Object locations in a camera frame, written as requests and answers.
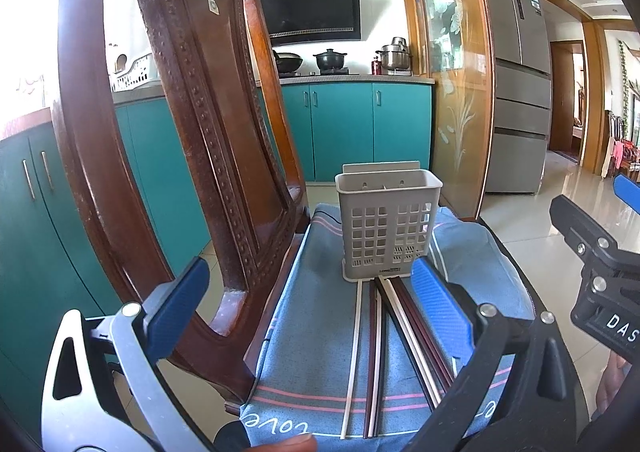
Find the cabinet handle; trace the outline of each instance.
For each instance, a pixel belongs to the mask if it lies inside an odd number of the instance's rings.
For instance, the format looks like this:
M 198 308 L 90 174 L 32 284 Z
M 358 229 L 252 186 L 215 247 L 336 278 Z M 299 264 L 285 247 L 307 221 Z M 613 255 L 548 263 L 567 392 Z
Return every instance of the cabinet handle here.
M 22 161 L 22 167 L 24 168 L 24 175 L 27 177 L 27 185 L 29 185 L 31 201 L 36 201 L 36 195 L 33 193 L 33 185 L 31 185 L 31 176 L 29 176 L 29 169 L 27 169 L 27 160 L 24 159 Z
M 42 156 L 42 162 L 44 163 L 44 172 L 47 173 L 47 179 L 49 180 L 49 188 L 53 191 L 53 180 L 51 179 L 51 173 L 49 172 L 49 162 L 47 161 L 47 153 L 44 151 L 40 153 Z

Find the chair backrest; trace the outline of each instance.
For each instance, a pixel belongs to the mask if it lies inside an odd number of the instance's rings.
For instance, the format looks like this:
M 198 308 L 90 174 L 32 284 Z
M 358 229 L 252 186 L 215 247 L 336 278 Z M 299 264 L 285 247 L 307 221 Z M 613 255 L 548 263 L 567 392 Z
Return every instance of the chair backrest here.
M 138 3 L 225 286 L 216 317 L 209 325 L 193 317 L 172 361 L 242 403 L 254 382 L 245 353 L 268 316 L 277 279 L 286 276 L 281 267 L 294 232 L 308 223 L 264 16 L 258 0 Z M 52 118 L 66 174 L 111 283 L 123 301 L 142 301 L 174 277 L 120 138 L 103 0 L 60 0 L 59 15 L 60 96 Z M 284 176 L 260 112 L 249 41 Z

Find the gray refrigerator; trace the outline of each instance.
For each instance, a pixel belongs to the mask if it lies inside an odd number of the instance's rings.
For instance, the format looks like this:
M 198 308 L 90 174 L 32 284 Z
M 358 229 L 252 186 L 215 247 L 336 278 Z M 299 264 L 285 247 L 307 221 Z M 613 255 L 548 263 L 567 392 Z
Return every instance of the gray refrigerator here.
M 551 123 L 551 56 L 540 0 L 487 0 L 494 35 L 494 136 L 486 192 L 537 193 Z

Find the seat cushion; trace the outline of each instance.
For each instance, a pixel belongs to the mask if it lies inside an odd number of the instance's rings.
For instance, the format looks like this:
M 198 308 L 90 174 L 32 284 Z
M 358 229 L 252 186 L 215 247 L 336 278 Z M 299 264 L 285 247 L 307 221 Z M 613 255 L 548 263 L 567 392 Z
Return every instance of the seat cushion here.
M 379 437 L 363 439 L 369 356 L 369 288 L 362 288 L 358 359 L 347 436 L 340 440 L 349 382 L 357 285 L 342 278 L 340 210 L 320 204 L 292 267 L 258 362 L 258 381 L 242 408 L 252 445 L 277 442 L 302 432 L 316 435 L 320 450 L 398 452 L 431 414 L 401 339 L 387 321 L 386 366 Z M 448 281 L 464 286 L 478 303 L 492 302 L 508 317 L 534 317 L 517 271 L 491 234 L 439 209 L 430 250 Z M 404 283 L 415 297 L 409 278 Z M 438 339 L 443 320 L 422 310 L 443 354 L 459 370 L 464 362 Z M 513 362 L 504 356 L 495 381 L 469 428 L 482 429 L 500 398 Z

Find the refrigerator drawer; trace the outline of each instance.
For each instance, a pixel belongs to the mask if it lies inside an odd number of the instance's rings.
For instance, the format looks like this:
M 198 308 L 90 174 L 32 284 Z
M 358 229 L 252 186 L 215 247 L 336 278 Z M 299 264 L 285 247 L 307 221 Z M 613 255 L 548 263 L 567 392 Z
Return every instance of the refrigerator drawer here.
M 551 109 L 551 81 L 543 75 L 495 66 L 495 97 Z
M 485 191 L 537 193 L 545 156 L 544 138 L 494 133 Z
M 516 131 L 528 131 L 539 135 L 549 134 L 551 111 L 520 102 L 497 98 L 494 109 L 494 126 Z

